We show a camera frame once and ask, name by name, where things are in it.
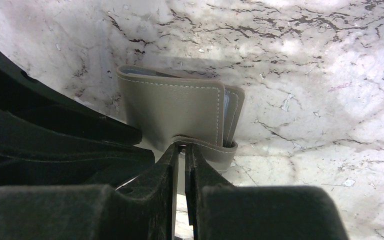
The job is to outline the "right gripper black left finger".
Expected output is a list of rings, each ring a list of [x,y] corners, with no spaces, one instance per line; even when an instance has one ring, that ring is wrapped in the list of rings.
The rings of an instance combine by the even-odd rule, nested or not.
[[[0,240],[171,240],[178,147],[128,184],[0,187]]]

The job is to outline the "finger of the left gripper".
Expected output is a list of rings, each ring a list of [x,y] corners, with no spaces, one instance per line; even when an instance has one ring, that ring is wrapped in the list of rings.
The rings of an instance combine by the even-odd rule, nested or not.
[[[150,150],[58,133],[0,110],[0,187],[115,187],[154,163]]]

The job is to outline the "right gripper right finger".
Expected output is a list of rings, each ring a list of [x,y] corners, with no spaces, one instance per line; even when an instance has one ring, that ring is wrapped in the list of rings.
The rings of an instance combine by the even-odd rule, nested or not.
[[[235,186],[196,144],[185,146],[185,195],[196,240],[346,240],[338,209],[319,187]]]

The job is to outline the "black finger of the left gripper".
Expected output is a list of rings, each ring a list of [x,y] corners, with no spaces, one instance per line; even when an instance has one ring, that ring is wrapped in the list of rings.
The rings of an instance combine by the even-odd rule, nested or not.
[[[140,130],[94,111],[30,77],[0,52],[0,109],[48,130],[133,146]]]

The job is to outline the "grey card holder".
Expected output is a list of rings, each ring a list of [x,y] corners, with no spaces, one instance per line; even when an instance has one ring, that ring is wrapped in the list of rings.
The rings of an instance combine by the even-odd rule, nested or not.
[[[120,66],[116,73],[126,122],[151,146],[164,151],[177,141],[196,144],[215,170],[228,170],[238,148],[234,135],[243,89],[134,65]]]

